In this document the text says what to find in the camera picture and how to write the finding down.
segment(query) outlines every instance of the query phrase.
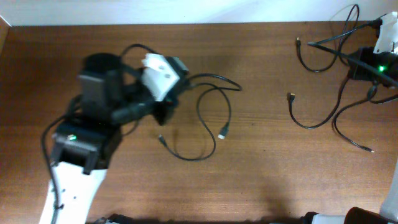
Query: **wood grain surface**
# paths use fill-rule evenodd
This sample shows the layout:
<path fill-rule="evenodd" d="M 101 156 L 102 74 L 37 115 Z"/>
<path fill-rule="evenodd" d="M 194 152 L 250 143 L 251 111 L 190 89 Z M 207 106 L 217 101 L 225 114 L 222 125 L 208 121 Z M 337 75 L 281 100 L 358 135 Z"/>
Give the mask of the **wood grain surface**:
<path fill-rule="evenodd" d="M 204 89 L 185 93 L 166 126 L 146 117 L 114 154 L 89 221 L 112 213 L 243 221 L 295 218 L 309 211 L 344 215 L 354 206 L 378 212 L 398 156 L 398 104 L 365 104 L 339 118 L 339 128 L 374 149 L 373 154 L 342 140 L 330 122 L 306 130 L 289 116 L 287 92 L 296 94 L 294 114 L 305 124 L 320 122 L 334 107 L 348 68 L 336 62 L 325 73 L 310 73 L 297 60 L 294 43 L 296 37 L 303 43 L 322 40 L 341 28 L 339 22 L 11 27 L 0 58 L 0 222 L 38 223 L 49 180 L 39 137 L 79 94 L 76 77 L 83 58 L 118 54 L 133 43 L 180 57 L 192 74 L 228 77 L 244 91 L 228 93 L 233 108 L 229 135 L 203 162 L 172 157 L 157 136 L 163 134 L 184 156 L 208 152 L 211 138 L 195 112 Z M 373 30 L 360 30 L 343 51 L 375 40 Z M 333 57 L 305 45 L 302 52 L 313 67 Z M 135 50 L 126 62 L 138 66 L 142 58 L 144 51 Z M 369 86 L 348 82 L 341 104 L 364 98 Z M 391 94 L 380 89 L 377 98 Z M 220 94 L 207 96 L 201 111 L 218 133 L 228 115 Z"/>

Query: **green led light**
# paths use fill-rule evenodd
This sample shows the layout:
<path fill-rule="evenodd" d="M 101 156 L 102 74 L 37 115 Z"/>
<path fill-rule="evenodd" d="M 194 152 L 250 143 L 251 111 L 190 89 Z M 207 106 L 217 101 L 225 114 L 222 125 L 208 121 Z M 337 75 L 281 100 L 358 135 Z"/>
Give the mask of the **green led light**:
<path fill-rule="evenodd" d="M 76 139 L 77 139 L 77 137 L 74 134 L 71 134 L 71 135 L 68 136 L 68 140 L 69 141 L 73 141 L 73 140 L 76 140 Z"/>

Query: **cable connector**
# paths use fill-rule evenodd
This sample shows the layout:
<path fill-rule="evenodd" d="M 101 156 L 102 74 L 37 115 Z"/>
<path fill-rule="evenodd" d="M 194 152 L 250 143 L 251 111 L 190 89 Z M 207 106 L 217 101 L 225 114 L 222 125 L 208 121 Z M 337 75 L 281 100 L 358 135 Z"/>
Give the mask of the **cable connector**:
<path fill-rule="evenodd" d="M 301 46 L 301 40 L 299 38 L 296 39 L 296 47 Z"/>
<path fill-rule="evenodd" d="M 161 134 L 159 135 L 159 141 L 164 147 L 167 147 L 166 139 Z"/>
<path fill-rule="evenodd" d="M 294 93 L 288 93 L 287 94 L 287 101 L 289 101 L 289 103 L 293 103 L 295 97 L 296 97 L 296 95 Z"/>
<path fill-rule="evenodd" d="M 227 122 L 223 128 L 221 128 L 220 133 L 218 134 L 219 139 L 225 139 L 228 134 L 229 122 Z"/>
<path fill-rule="evenodd" d="M 366 147 L 366 146 L 359 146 L 361 149 L 363 149 L 363 150 L 365 150 L 365 151 L 368 151 L 368 152 L 373 152 L 374 153 L 374 151 L 371 149 L 371 148 L 369 148 L 369 147 Z"/>
<path fill-rule="evenodd" d="M 370 27 L 377 30 L 380 30 L 381 25 L 383 25 L 383 20 L 381 18 L 375 19 L 369 23 Z"/>

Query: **black cable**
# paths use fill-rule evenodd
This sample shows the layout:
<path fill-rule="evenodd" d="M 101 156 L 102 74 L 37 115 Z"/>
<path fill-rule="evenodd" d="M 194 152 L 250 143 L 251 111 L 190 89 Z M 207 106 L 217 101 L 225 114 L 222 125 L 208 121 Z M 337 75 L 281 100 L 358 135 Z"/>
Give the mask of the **black cable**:
<path fill-rule="evenodd" d="M 55 181 L 55 177 L 54 177 L 54 173 L 50 164 L 50 158 L 49 155 L 47 154 L 47 147 L 45 146 L 45 137 L 47 136 L 47 133 L 50 131 L 50 129 L 52 127 L 54 127 L 58 122 L 60 122 L 61 120 L 65 119 L 66 116 L 63 115 L 59 118 L 57 118 L 55 121 L 53 121 L 50 125 L 48 125 L 46 127 L 46 129 L 44 130 L 42 137 L 41 137 L 41 145 L 42 145 L 42 151 L 43 151 L 43 155 L 44 155 L 44 160 L 45 163 L 47 165 L 47 169 L 50 173 L 50 177 L 51 177 L 51 181 L 52 181 L 52 185 L 53 185 L 53 191 L 54 191 L 54 196 L 55 196 L 55 202 L 54 202 L 54 212 L 53 212 L 53 216 L 52 216 L 52 221 L 51 224 L 55 224 L 57 222 L 57 216 L 58 216 L 58 209 L 60 209 L 60 207 L 58 206 L 59 204 L 59 196 L 58 196 L 58 186 L 57 183 Z"/>
<path fill-rule="evenodd" d="M 348 76 L 347 76 L 347 77 L 343 80 L 343 82 L 341 83 L 340 89 L 338 90 L 338 96 L 337 96 L 336 105 L 335 105 L 335 107 L 332 109 L 332 111 L 330 112 L 330 114 L 329 114 L 329 115 L 326 117 L 326 119 L 324 119 L 321 123 L 319 123 L 319 124 L 317 124 L 317 125 L 314 125 L 314 126 L 304 126 L 304 125 L 300 124 L 300 123 L 294 118 L 293 112 L 292 112 L 292 105 L 293 105 L 293 102 L 294 102 L 295 95 L 292 94 L 292 93 L 289 93 L 289 94 L 290 94 L 290 95 L 289 95 L 289 98 L 288 98 L 289 113 L 290 113 L 290 117 L 292 118 L 292 120 L 293 120 L 297 125 L 299 125 L 299 126 L 302 127 L 302 128 L 305 128 L 305 129 L 315 129 L 315 128 L 319 128 L 320 126 L 324 125 L 324 124 L 325 124 L 326 122 L 328 122 L 328 121 L 330 120 L 330 118 L 332 118 L 333 115 L 336 113 L 336 110 L 338 109 L 338 107 L 339 107 L 339 105 L 340 105 L 341 96 L 342 96 L 342 94 L 343 94 L 344 87 L 346 86 L 348 80 L 349 80 L 349 78 L 348 78 Z"/>
<path fill-rule="evenodd" d="M 218 90 L 218 91 L 224 96 L 224 98 L 225 98 L 225 100 L 226 100 L 226 102 L 227 102 L 227 105 L 228 105 L 228 120 L 227 120 L 226 124 L 223 126 L 223 128 L 221 128 L 221 131 L 220 131 L 220 134 L 219 134 L 219 137 L 221 136 L 221 137 L 224 138 L 224 137 L 227 135 L 227 133 L 228 133 L 229 124 L 230 124 L 230 122 L 231 122 L 231 117 L 232 117 L 232 109 L 231 109 L 231 103 L 230 103 L 230 101 L 229 101 L 229 98 L 227 97 L 227 95 L 225 94 L 225 92 L 224 92 L 223 90 L 229 90 L 229 91 L 242 91 L 242 86 L 239 85 L 239 84 L 237 84 L 236 82 L 234 82 L 234 81 L 232 81 L 232 80 L 230 80 L 230 79 L 228 79 L 228 78 L 222 77 L 221 75 L 215 75 L 215 74 L 210 74 L 210 73 L 201 73 L 201 74 L 198 74 L 198 75 L 194 75 L 194 76 L 190 77 L 190 78 L 187 80 L 187 82 L 189 82 L 189 81 L 191 81 L 191 80 L 193 80 L 193 79 L 196 79 L 196 78 L 204 78 L 204 77 L 217 78 L 217 79 L 226 81 L 226 82 L 228 82 L 228 83 L 230 83 L 230 84 L 236 86 L 237 88 L 218 87 L 218 86 L 216 86 L 216 85 L 214 85 L 214 84 L 212 84 L 212 83 L 197 83 L 197 84 L 193 84 L 193 85 L 190 86 L 191 89 L 192 89 L 192 88 L 196 88 L 196 87 L 198 87 L 198 86 L 202 86 L 202 85 L 209 85 L 209 86 L 212 86 L 212 87 L 213 87 L 213 88 L 211 88 L 211 89 L 209 89 L 209 90 L 204 91 L 204 92 L 199 96 L 199 98 L 198 98 L 198 100 L 197 100 L 197 115 L 198 115 L 198 119 L 199 119 L 200 122 L 202 123 L 203 127 L 205 127 L 205 129 L 206 129 L 206 130 L 208 131 L 208 133 L 210 134 L 210 136 L 211 136 L 211 138 L 212 138 L 212 140 L 213 140 L 213 149 L 212 149 L 211 152 L 210 152 L 207 156 L 205 156 L 205 157 L 200 157 L 200 158 L 186 158 L 186 157 L 182 157 L 182 156 L 178 155 L 177 153 L 173 152 L 173 150 L 171 150 L 171 149 L 168 147 L 168 145 L 167 145 L 166 140 L 164 139 L 164 137 L 163 137 L 162 135 L 160 135 L 160 136 L 159 136 L 159 141 L 164 145 L 164 147 L 169 151 L 169 153 L 171 153 L 173 156 L 175 156 L 175 157 L 177 157 L 177 158 L 179 158 L 179 159 L 181 159 L 181 160 L 184 160 L 184 161 L 203 161 L 203 160 L 205 160 L 205 159 L 211 157 L 211 156 L 214 154 L 214 152 L 216 151 L 216 139 L 215 139 L 213 133 L 211 132 L 211 130 L 209 129 L 209 127 L 206 125 L 205 121 L 203 120 L 203 118 L 202 118 L 201 115 L 200 115 L 199 106 L 200 106 L 201 99 L 202 99 L 207 93 L 209 93 L 209 92 L 211 92 L 211 91 L 214 91 L 214 90 Z"/>
<path fill-rule="evenodd" d="M 221 89 L 222 87 L 218 87 L 218 86 L 216 86 L 216 85 L 214 85 L 214 84 L 211 84 L 211 83 L 199 83 L 199 84 L 197 84 L 196 86 L 200 86 L 200 85 L 210 85 L 210 86 L 213 86 L 212 89 L 209 89 L 209 90 L 203 92 L 203 93 L 199 96 L 198 101 L 197 101 L 197 115 L 198 115 L 198 118 L 199 118 L 200 122 L 202 123 L 203 127 L 205 127 L 205 129 L 208 131 L 208 133 L 210 134 L 210 136 L 211 136 L 211 138 L 212 138 L 212 140 L 213 140 L 213 149 L 211 150 L 211 152 L 210 152 L 207 156 L 200 157 L 200 158 L 186 158 L 186 157 L 182 157 L 182 156 L 178 155 L 177 153 L 173 152 L 173 150 L 171 150 L 171 149 L 168 147 L 168 145 L 167 145 L 167 143 L 166 143 L 166 141 L 165 141 L 165 139 L 164 139 L 164 137 L 163 137 L 162 135 L 159 136 L 159 141 L 165 146 L 165 148 L 169 151 L 169 153 L 171 153 L 173 156 L 175 156 L 175 157 L 177 157 L 177 158 L 179 158 L 179 159 L 181 159 L 181 160 L 189 161 L 189 162 L 204 161 L 205 159 L 207 159 L 207 158 L 209 158 L 210 156 L 212 156 L 212 155 L 214 154 L 214 152 L 216 151 L 216 139 L 215 139 L 213 133 L 210 131 L 209 127 L 206 125 L 205 121 L 203 120 L 203 118 L 202 118 L 201 115 L 200 115 L 199 105 L 200 105 L 200 102 L 201 102 L 201 99 L 203 98 L 203 96 L 204 96 L 205 94 L 209 93 L 209 92 L 212 91 L 212 90 L 218 90 L 218 91 L 220 91 L 220 93 L 224 96 L 224 98 L 225 98 L 225 100 L 226 100 L 226 102 L 227 102 L 227 104 L 228 104 L 229 116 L 228 116 L 228 122 L 227 122 L 227 124 L 229 124 L 229 121 L 230 121 L 230 119 L 231 119 L 231 113 L 232 113 L 232 112 L 231 112 L 231 104 L 230 104 L 230 102 L 229 102 L 228 97 L 226 96 L 226 94 L 224 93 L 224 91 Z"/>
<path fill-rule="evenodd" d="M 140 122 L 140 120 L 137 120 L 134 123 L 134 126 L 128 132 L 124 133 L 123 136 L 128 136 L 129 134 L 133 133 L 138 128 L 139 122 Z"/>
<path fill-rule="evenodd" d="M 230 80 L 229 78 L 225 78 L 225 77 L 222 77 L 221 75 L 215 75 L 215 74 L 211 74 L 211 73 L 200 73 L 200 74 L 197 74 L 197 75 L 194 75 L 194 76 L 188 78 L 187 81 L 189 82 L 189 81 L 192 81 L 192 80 L 194 80 L 196 78 L 205 78 L 205 77 L 217 78 L 217 79 L 226 81 L 226 82 L 228 82 L 228 83 L 230 83 L 230 84 L 232 84 L 232 85 L 237 87 L 237 88 L 225 88 L 225 87 L 222 87 L 223 90 L 242 91 L 242 89 L 243 89 L 241 85 L 239 85 L 236 82 Z"/>
<path fill-rule="evenodd" d="M 394 100 L 398 99 L 398 94 L 395 94 L 394 96 L 390 96 L 386 99 L 383 100 L 370 100 L 371 103 L 373 104 L 384 104 L 384 103 L 389 103 L 392 102 Z"/>
<path fill-rule="evenodd" d="M 343 107 L 342 109 L 340 109 L 340 110 L 336 113 L 336 115 L 335 115 L 335 117 L 333 118 L 333 121 L 332 121 L 333 127 L 335 128 L 335 130 L 337 131 L 337 133 L 338 133 L 342 138 L 344 138 L 345 140 L 349 141 L 349 142 L 350 142 L 351 144 L 353 144 L 354 146 L 356 146 L 356 147 L 358 147 L 358 148 L 360 148 L 360 149 L 363 149 L 363 150 L 365 150 L 365 151 L 368 151 L 368 152 L 374 152 L 374 151 L 373 151 L 372 149 L 366 147 L 366 146 L 361 146 L 361 145 L 357 144 L 356 142 L 354 142 L 353 140 L 351 140 L 350 138 L 348 138 L 347 136 L 345 136 L 343 133 L 341 133 L 341 131 L 337 128 L 336 122 L 337 122 L 337 118 L 339 117 L 339 115 L 340 115 L 342 112 L 344 112 L 344 110 L 347 110 L 348 108 L 352 108 L 352 107 L 354 107 L 354 106 L 361 105 L 361 104 L 363 104 L 363 103 L 368 102 L 369 99 L 371 99 L 371 98 L 374 97 L 374 95 L 376 94 L 376 92 L 377 92 L 377 88 L 371 87 L 371 88 L 369 89 L 369 91 L 368 91 L 368 96 L 369 96 L 369 97 L 367 97 L 367 98 L 365 98 L 365 99 L 363 99 L 363 100 L 359 100 L 359 101 L 357 101 L 357 102 L 355 102 L 355 103 L 352 103 L 352 104 L 350 104 L 350 105 L 347 105 L 347 106 Z"/>
<path fill-rule="evenodd" d="M 151 48 L 149 48 L 148 46 L 145 46 L 145 45 L 143 45 L 143 44 L 132 44 L 132 45 L 126 47 L 126 48 L 122 51 L 122 53 L 120 54 L 120 57 L 123 58 L 131 49 L 136 48 L 136 47 L 145 49 L 145 50 L 147 50 L 148 52 L 150 52 L 150 53 L 152 53 L 152 54 L 159 54 L 159 53 L 157 53 L 155 50 L 152 50 Z"/>
<path fill-rule="evenodd" d="M 349 18 L 351 17 L 351 13 L 353 12 L 353 10 L 354 10 L 355 8 L 357 8 L 357 15 L 356 15 L 356 20 L 355 20 L 355 23 L 354 23 L 354 27 L 353 27 L 352 30 L 350 30 L 350 31 L 348 31 L 348 32 L 345 32 L 345 30 L 346 30 L 346 28 L 347 28 L 347 25 L 348 25 Z M 326 39 L 326 40 L 321 40 L 321 43 L 329 42 L 329 41 L 331 41 L 331 40 L 335 40 L 335 39 L 340 38 L 340 42 L 339 42 L 337 51 L 338 51 L 338 52 L 341 52 L 341 49 L 343 48 L 343 44 L 344 44 L 344 43 L 346 42 L 346 40 L 350 37 L 350 35 L 352 34 L 352 32 L 354 32 L 354 31 L 356 31 L 356 30 L 358 30 L 358 29 L 362 29 L 363 27 L 368 26 L 368 24 L 363 24 L 363 25 L 361 25 L 361 26 L 359 26 L 359 27 L 356 27 L 356 25 L 357 25 L 357 23 L 358 23 L 358 19 L 359 19 L 359 6 L 358 6 L 357 4 L 355 4 L 355 5 L 351 8 L 351 10 L 350 10 L 350 12 L 349 12 L 349 14 L 348 14 L 348 17 L 347 17 L 346 22 L 345 22 L 345 24 L 344 24 L 344 28 L 343 28 L 342 34 L 337 35 L 337 36 L 332 37 L 332 38 L 329 38 L 329 39 Z M 335 56 L 333 57 L 332 61 L 330 62 L 330 64 L 327 65 L 327 66 L 324 67 L 324 68 L 321 68 L 321 69 L 312 69 L 312 68 L 308 67 L 308 66 L 305 64 L 305 62 L 303 61 L 303 58 L 302 58 L 302 56 L 301 56 L 301 41 L 299 40 L 299 38 L 297 38 L 297 40 L 296 40 L 296 52 L 297 52 L 297 57 L 298 57 L 298 59 L 300 60 L 300 63 L 303 65 L 303 67 L 304 67 L 305 69 L 307 69 L 308 71 L 311 71 L 311 72 L 324 72 L 324 71 L 328 70 L 329 68 L 331 68 L 331 67 L 335 64 L 337 57 L 340 58 L 340 60 L 341 60 L 341 62 L 343 62 L 343 64 L 348 65 L 346 62 L 343 61 L 343 59 L 342 59 L 340 56 L 335 55 Z"/>
<path fill-rule="evenodd" d="M 383 100 L 372 100 L 373 91 L 375 91 L 374 94 L 376 95 L 377 85 L 373 85 L 369 89 L 368 94 L 367 94 L 369 102 L 371 102 L 373 104 L 378 104 L 379 105 L 379 104 L 389 103 L 389 102 L 392 102 L 392 101 L 398 99 L 398 94 L 395 94 L 394 96 L 387 97 L 387 98 L 385 98 Z"/>
<path fill-rule="evenodd" d="M 360 60 L 357 60 L 357 59 L 355 59 L 355 58 L 352 58 L 352 57 L 350 57 L 350 56 L 348 56 L 348 55 L 346 55 L 346 54 L 343 54 L 343 53 L 341 53 L 341 52 L 337 52 L 337 51 L 335 51 L 335 50 L 333 50 L 333 49 L 330 49 L 330 48 L 328 48 L 328 47 L 324 47 L 324 46 L 319 45 L 319 44 L 317 44 L 317 43 L 309 42 L 308 45 L 309 45 L 309 46 L 312 46 L 312 47 L 316 47 L 316 48 L 321 49 L 321 50 L 324 50 L 324 51 L 326 51 L 326 52 L 335 54 L 335 55 L 340 55 L 340 56 L 346 58 L 347 60 L 349 60 L 350 62 L 353 62 L 353 63 L 355 63 L 356 65 L 359 65 L 359 66 L 361 66 L 361 67 L 363 67 L 363 68 L 369 70 L 370 72 L 372 72 L 373 74 L 377 75 L 378 77 L 380 77 L 380 78 L 384 79 L 385 81 L 389 82 L 390 84 L 392 84 L 392 85 L 398 87 L 398 82 L 397 82 L 397 81 L 395 81 L 395 80 L 392 79 L 391 77 L 388 77 L 387 75 L 383 74 L 383 73 L 380 72 L 379 70 L 375 69 L 374 67 L 372 67 L 372 66 L 370 66 L 370 65 L 368 65 L 368 64 L 366 64 L 366 63 L 364 63 L 364 62 L 362 62 L 362 61 L 360 61 Z"/>

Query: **white wall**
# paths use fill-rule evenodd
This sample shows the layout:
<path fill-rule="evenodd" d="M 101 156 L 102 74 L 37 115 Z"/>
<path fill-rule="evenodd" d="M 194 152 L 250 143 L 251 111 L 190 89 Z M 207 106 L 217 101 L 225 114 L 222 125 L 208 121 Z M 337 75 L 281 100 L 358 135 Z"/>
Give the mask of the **white wall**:
<path fill-rule="evenodd" d="M 0 0 L 12 26 L 343 21 L 358 3 L 360 20 L 398 11 L 398 0 Z"/>

